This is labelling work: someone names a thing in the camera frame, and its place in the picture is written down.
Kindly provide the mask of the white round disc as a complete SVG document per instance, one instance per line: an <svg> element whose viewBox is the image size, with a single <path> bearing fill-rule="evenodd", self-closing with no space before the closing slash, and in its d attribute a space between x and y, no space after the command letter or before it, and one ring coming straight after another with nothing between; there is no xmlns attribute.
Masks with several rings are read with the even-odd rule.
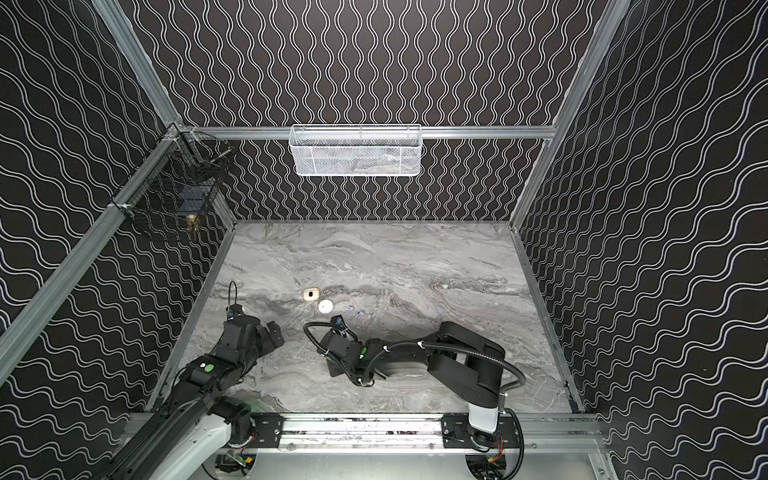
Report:
<svg viewBox="0 0 768 480"><path fill-rule="evenodd" d="M320 300L317 307L318 311L323 315L330 314L334 311L334 303L329 299Z"/></svg>

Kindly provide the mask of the beige earbud charging case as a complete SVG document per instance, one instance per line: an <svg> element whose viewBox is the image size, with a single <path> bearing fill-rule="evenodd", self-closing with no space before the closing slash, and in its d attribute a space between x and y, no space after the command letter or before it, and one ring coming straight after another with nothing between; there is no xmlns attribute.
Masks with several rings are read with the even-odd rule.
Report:
<svg viewBox="0 0 768 480"><path fill-rule="evenodd" d="M317 301L320 297L320 290L316 287L307 288L302 293L302 298L306 302Z"/></svg>

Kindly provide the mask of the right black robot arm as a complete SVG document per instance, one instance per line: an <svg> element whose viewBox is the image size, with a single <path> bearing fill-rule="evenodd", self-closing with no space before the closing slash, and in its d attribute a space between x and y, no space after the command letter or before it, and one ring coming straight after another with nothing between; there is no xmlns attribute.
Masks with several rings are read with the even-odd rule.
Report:
<svg viewBox="0 0 768 480"><path fill-rule="evenodd" d="M503 397L527 382L499 344L455 322L410 340L361 340L340 315L308 322L303 332L327 363L329 375L371 388L378 380L426 372L469 406L470 431L497 433Z"/></svg>

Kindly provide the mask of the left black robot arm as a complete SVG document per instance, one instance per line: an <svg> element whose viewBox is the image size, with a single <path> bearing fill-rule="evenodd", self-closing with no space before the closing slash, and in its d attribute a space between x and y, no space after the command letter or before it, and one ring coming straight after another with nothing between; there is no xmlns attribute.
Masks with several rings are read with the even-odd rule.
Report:
<svg viewBox="0 0 768 480"><path fill-rule="evenodd" d="M248 374L261 357L285 343L280 326L274 322L239 314L224 322L224 329L212 350L191 361L160 408L97 473L94 479L148 479L168 458L185 434L203 416L235 414L247 418L244 404L218 405L225 393Z"/></svg>

